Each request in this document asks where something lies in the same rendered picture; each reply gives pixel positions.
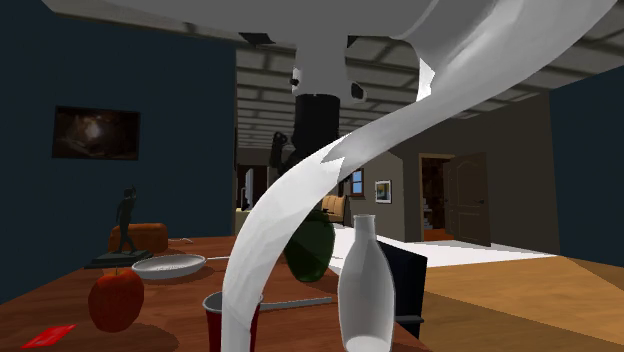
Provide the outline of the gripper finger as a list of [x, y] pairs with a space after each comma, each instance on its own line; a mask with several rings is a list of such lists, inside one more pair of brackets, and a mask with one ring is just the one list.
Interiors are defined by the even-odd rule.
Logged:
[[272, 139], [272, 146], [269, 158], [269, 166], [277, 171], [278, 176], [282, 176], [292, 167], [291, 157], [286, 160], [282, 159], [283, 148], [288, 142], [288, 137], [281, 133], [275, 132]]

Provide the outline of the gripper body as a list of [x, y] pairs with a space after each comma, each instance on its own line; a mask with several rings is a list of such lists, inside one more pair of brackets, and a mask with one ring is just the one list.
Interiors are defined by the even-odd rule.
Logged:
[[333, 95], [301, 94], [296, 97], [291, 137], [295, 151], [291, 160], [301, 161], [338, 138], [339, 110], [340, 99]]

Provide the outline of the dark green vase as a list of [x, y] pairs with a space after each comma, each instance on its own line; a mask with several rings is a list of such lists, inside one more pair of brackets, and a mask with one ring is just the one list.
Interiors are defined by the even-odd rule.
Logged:
[[332, 258], [334, 242], [335, 231], [329, 216], [312, 210], [283, 250], [293, 276], [300, 282], [320, 280]]

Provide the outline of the grey knife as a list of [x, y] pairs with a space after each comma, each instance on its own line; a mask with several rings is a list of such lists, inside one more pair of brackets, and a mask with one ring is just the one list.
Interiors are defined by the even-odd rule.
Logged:
[[329, 304], [332, 301], [333, 301], [333, 298], [328, 296], [328, 297], [321, 297], [321, 298], [310, 298], [310, 299], [284, 301], [284, 302], [261, 303], [259, 310], [268, 311], [268, 310], [277, 310], [277, 309], [299, 308], [299, 307]]

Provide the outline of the orange-brown loaf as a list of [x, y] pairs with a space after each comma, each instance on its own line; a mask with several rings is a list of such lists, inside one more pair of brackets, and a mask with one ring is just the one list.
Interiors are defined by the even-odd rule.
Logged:
[[[151, 253], [161, 253], [168, 249], [168, 229], [163, 223], [131, 223], [128, 227], [128, 236], [138, 250], [148, 250]], [[120, 243], [120, 226], [115, 226], [110, 233], [108, 251], [118, 249]]]

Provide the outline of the white plate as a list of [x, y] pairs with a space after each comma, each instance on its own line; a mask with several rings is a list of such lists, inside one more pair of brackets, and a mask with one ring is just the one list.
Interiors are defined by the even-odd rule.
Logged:
[[134, 263], [131, 269], [142, 279], [164, 280], [191, 275], [200, 270], [206, 258], [195, 254], [152, 257]]

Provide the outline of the white glass bottle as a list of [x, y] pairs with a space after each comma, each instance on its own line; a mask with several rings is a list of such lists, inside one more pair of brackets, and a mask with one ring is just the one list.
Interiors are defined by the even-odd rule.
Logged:
[[380, 248], [373, 215], [356, 215], [354, 243], [337, 288], [342, 343], [346, 352], [391, 352], [395, 287]]

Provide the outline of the dark figure on base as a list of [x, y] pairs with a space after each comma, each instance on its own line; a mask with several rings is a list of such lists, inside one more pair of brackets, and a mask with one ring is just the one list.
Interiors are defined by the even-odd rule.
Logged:
[[124, 190], [123, 199], [116, 210], [116, 222], [120, 229], [120, 240], [116, 249], [92, 259], [85, 269], [131, 267], [136, 262], [149, 259], [153, 254], [148, 250], [139, 250], [129, 236], [131, 215], [137, 199], [134, 185]]

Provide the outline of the brown door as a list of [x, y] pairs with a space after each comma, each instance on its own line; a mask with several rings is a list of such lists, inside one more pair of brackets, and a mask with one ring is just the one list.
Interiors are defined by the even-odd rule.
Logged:
[[453, 239], [489, 247], [486, 154], [421, 153], [418, 173], [421, 240]]

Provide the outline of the red cup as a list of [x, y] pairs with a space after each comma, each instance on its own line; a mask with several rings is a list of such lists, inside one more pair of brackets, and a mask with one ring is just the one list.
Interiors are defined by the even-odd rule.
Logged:
[[[202, 306], [205, 309], [208, 324], [210, 352], [222, 352], [222, 299], [222, 292], [218, 291], [207, 296], [202, 303]], [[263, 296], [260, 296], [260, 301], [258, 302], [253, 319], [251, 321], [249, 346], [243, 352], [255, 352], [258, 316], [262, 303]]]

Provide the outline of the wooden table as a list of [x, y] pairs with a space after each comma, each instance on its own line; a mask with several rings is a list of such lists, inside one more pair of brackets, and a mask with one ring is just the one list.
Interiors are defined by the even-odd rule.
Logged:
[[[234, 237], [175, 241], [169, 253], [227, 256]], [[136, 321], [119, 333], [92, 323], [87, 298], [101, 270], [79, 269], [0, 305], [0, 352], [210, 352], [204, 298], [222, 287], [226, 260], [207, 261], [198, 272], [147, 280]], [[76, 324], [56, 344], [21, 349], [50, 327]], [[262, 311], [255, 352], [345, 352], [338, 309], [329, 304]]]

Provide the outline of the red apple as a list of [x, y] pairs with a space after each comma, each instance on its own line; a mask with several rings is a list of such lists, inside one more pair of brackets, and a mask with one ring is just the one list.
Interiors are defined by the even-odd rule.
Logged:
[[89, 315], [97, 329], [117, 333], [130, 327], [144, 303], [144, 284], [131, 269], [100, 277], [88, 296]]

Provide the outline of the red card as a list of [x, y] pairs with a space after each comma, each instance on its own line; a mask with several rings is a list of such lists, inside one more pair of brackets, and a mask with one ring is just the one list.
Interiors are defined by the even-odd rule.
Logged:
[[50, 327], [21, 346], [21, 349], [45, 347], [56, 344], [69, 332], [76, 328], [76, 324]]

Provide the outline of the dark wall picture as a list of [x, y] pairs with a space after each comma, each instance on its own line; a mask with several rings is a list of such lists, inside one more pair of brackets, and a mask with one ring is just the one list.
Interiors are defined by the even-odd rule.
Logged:
[[51, 157], [136, 161], [140, 122], [135, 111], [57, 106]]

